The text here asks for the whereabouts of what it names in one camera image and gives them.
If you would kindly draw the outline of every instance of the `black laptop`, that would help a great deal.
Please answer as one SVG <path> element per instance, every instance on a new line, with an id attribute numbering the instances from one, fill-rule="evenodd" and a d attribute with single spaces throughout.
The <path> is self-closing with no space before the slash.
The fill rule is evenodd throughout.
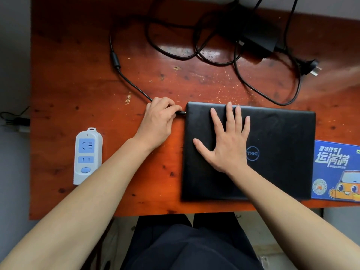
<path id="1" fill-rule="evenodd" d="M 182 200 L 246 200 L 227 175 L 216 171 L 197 152 L 197 138 L 215 148 L 210 108 L 225 128 L 226 105 L 189 102 L 185 121 Z M 311 197 L 315 113 L 298 110 L 241 106 L 243 122 L 251 118 L 247 163 L 261 176 L 297 200 Z"/>

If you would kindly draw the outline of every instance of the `white wall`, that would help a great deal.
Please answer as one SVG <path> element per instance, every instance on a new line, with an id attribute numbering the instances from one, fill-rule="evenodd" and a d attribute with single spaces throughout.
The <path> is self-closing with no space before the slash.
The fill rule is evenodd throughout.
<path id="1" fill-rule="evenodd" d="M 326 208 L 324 220 L 360 245 L 360 207 Z"/>
<path id="2" fill-rule="evenodd" d="M 30 0 L 0 0 L 0 111 L 20 113 L 29 95 Z M 29 165 L 29 135 L 0 126 L 0 261 L 36 224 L 28 218 Z"/>
<path id="3" fill-rule="evenodd" d="M 202 0 L 226 4 L 233 0 Z M 258 0 L 240 0 L 240 4 L 253 7 Z M 261 8 L 290 11 L 294 0 L 263 0 Z M 298 0 L 296 12 L 360 19 L 360 0 Z"/>

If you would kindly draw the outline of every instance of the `dell logo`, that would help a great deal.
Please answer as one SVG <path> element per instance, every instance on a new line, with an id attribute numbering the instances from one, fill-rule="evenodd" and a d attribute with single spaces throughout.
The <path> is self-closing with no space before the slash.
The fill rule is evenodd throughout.
<path id="1" fill-rule="evenodd" d="M 260 156 L 260 152 L 259 149 L 255 146 L 251 146 L 249 148 L 246 149 L 246 158 L 249 161 L 255 161 L 259 158 Z"/>

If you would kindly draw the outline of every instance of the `wooden desk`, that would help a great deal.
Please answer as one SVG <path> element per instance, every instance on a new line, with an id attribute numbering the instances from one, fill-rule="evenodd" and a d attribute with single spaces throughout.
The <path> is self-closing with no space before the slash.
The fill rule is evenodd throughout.
<path id="1" fill-rule="evenodd" d="M 103 161 L 131 138 L 143 117 L 146 100 L 119 80 L 109 59 L 108 33 L 117 23 L 114 48 L 122 71 L 151 97 L 168 96 L 185 107 L 188 101 L 277 107 L 247 91 L 231 66 L 214 67 L 198 58 L 178 61 L 146 42 L 143 23 L 123 18 L 145 13 L 151 0 L 32 0 L 31 203 L 30 219 L 55 207 L 73 185 L 76 135 L 88 127 L 102 134 Z M 193 24 L 214 4 L 167 0 L 158 16 Z M 287 13 L 260 11 L 283 27 Z M 360 22 L 295 15 L 289 45 L 300 58 L 317 58 L 318 77 L 304 77 L 290 109 L 317 114 L 316 138 L 360 145 Z M 156 43 L 178 54 L 192 51 L 191 32 L 151 27 Z M 205 55 L 217 61 L 232 56 L 232 46 L 215 38 Z M 277 100 L 291 96 L 296 82 L 286 64 L 267 58 L 241 58 L 239 67 L 255 87 Z M 248 202 L 180 201 L 183 118 L 172 134 L 144 162 L 130 182 L 116 216 L 245 211 Z M 311 200 L 308 207 L 353 203 Z"/>

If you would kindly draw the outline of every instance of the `blue card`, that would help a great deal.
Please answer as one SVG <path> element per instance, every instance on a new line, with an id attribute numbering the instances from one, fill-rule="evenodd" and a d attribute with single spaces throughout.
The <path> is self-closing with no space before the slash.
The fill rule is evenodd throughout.
<path id="1" fill-rule="evenodd" d="M 360 146 L 315 141 L 311 198 L 360 203 Z"/>

